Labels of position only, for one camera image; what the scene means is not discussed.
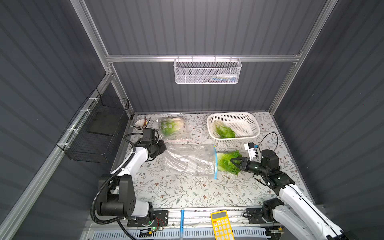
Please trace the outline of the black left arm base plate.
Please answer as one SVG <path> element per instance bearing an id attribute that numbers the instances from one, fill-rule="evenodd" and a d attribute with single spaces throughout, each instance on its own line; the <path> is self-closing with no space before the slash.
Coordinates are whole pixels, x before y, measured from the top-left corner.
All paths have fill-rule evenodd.
<path id="1" fill-rule="evenodd" d="M 135 217 L 129 219 L 127 223 L 128 228 L 141 228 L 141 227 L 166 227 L 168 225 L 169 211 L 161 210 L 149 213 L 147 217 Z"/>

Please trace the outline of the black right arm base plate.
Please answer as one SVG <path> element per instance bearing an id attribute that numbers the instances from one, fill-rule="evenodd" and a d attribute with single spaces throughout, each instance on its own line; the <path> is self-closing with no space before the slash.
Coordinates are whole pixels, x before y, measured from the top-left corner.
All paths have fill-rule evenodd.
<path id="1" fill-rule="evenodd" d="M 243 217 L 248 219 L 249 224 L 278 224 L 275 219 L 264 217 L 263 208 L 246 208 Z"/>

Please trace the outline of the chinese cabbage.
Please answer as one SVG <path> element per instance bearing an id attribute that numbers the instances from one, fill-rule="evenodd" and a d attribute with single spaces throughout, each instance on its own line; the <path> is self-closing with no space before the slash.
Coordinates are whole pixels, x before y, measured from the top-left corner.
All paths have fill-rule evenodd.
<path id="1" fill-rule="evenodd" d="M 230 139 L 230 138 L 236 137 L 236 133 L 223 122 L 220 122 L 220 121 L 214 122 L 213 128 L 215 132 L 220 136 L 221 139 Z"/>
<path id="2" fill-rule="evenodd" d="M 185 121 L 180 117 L 161 120 L 161 130 L 164 136 L 171 136 L 178 133 L 184 125 Z"/>
<path id="3" fill-rule="evenodd" d="M 233 175 L 238 175 L 238 173 L 233 172 L 231 159 L 242 157 L 242 154 L 239 151 L 229 152 L 229 153 L 217 153 L 218 158 L 218 170 L 222 172 L 227 172 Z"/>

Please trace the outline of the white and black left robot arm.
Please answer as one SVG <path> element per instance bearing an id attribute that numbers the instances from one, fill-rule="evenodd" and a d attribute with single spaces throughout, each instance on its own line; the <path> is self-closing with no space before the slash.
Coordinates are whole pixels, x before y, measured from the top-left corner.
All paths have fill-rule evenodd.
<path id="1" fill-rule="evenodd" d="M 131 145 L 131 153 L 115 170 L 99 180 L 90 217 L 99 225 L 123 219 L 134 219 L 140 224 L 150 225 L 155 218 L 153 204 L 137 199 L 134 180 L 144 163 L 153 161 L 165 152 L 166 144 L 155 129 L 126 134 L 123 140 Z"/>

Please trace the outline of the clear zip-top bag pink seal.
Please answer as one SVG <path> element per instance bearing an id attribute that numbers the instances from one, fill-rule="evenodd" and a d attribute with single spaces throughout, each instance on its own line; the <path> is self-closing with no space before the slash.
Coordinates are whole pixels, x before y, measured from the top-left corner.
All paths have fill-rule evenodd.
<path id="1" fill-rule="evenodd" d="M 156 120 L 160 138 L 167 141 L 186 140 L 191 137 L 184 117 L 167 117 Z"/>

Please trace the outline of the clear zip-top bag blue seal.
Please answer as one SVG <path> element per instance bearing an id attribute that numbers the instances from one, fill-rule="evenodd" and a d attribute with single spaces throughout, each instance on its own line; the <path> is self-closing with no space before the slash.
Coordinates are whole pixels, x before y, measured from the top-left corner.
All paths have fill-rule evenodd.
<path id="1" fill-rule="evenodd" d="M 179 176 L 217 178 L 216 147 L 174 144 L 164 152 L 165 170 Z"/>

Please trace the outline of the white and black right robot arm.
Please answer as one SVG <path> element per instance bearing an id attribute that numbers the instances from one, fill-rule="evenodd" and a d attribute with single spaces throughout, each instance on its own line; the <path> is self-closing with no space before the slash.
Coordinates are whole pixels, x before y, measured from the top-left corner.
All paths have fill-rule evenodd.
<path id="1" fill-rule="evenodd" d="M 348 240 L 347 233 L 331 221 L 302 193 L 296 183 L 280 170 L 279 157 L 272 150 L 262 150 L 260 161 L 255 149 L 248 157 L 231 159 L 243 172 L 260 176 L 277 196 L 263 202 L 260 213 L 267 223 L 278 222 L 298 240 Z"/>

